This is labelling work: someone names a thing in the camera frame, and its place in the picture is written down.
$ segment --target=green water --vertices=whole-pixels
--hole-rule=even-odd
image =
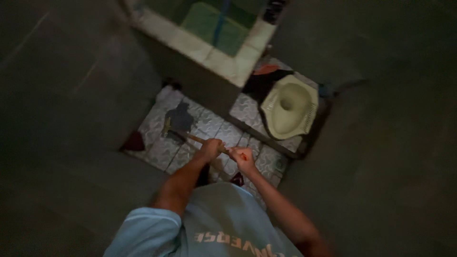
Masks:
[[[146,0],[146,5],[205,42],[212,44],[222,0]],[[217,48],[228,55],[236,55],[255,15],[230,4],[219,35]]]

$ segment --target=person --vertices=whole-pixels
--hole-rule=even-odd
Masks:
[[[228,182],[195,188],[200,170],[219,156],[208,139],[171,175],[150,207],[128,214],[104,256],[330,256],[313,223],[259,172],[250,148],[229,148],[282,230],[254,197]]]

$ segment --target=light blue t-shirt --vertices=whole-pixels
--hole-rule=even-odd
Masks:
[[[254,197],[231,183],[196,188],[183,218],[154,208],[131,211],[105,256],[302,256],[273,227]]]

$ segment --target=hand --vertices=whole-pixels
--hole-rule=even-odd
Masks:
[[[238,164],[238,169],[249,178],[250,175],[259,172],[252,158],[250,147],[229,147],[230,158]]]
[[[199,151],[194,155],[194,158],[201,158],[206,163],[216,159],[221,153],[219,152],[219,147],[224,146],[225,143],[220,139],[207,139],[203,143]]]

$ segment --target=shirt sleeve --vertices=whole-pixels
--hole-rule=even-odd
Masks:
[[[131,211],[104,256],[165,256],[177,247],[178,214],[154,208]]]

